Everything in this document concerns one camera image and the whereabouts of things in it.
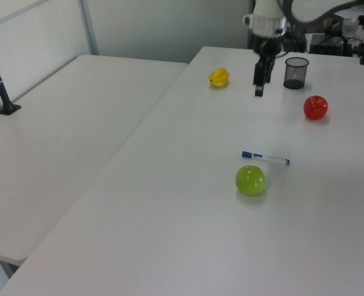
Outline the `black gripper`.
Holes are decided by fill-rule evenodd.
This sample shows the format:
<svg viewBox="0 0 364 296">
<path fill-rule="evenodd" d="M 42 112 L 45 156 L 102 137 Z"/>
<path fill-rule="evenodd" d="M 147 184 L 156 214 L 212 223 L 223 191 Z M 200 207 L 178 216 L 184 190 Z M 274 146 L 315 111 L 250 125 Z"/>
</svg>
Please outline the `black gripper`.
<svg viewBox="0 0 364 296">
<path fill-rule="evenodd" d="M 271 81 L 275 59 L 282 50 L 282 43 L 282 35 L 271 38 L 256 34 L 252 35 L 252 50 L 259 56 L 259 61 L 255 64 L 253 82 L 255 85 L 255 96 L 257 97 L 263 96 L 264 84 Z"/>
</svg>

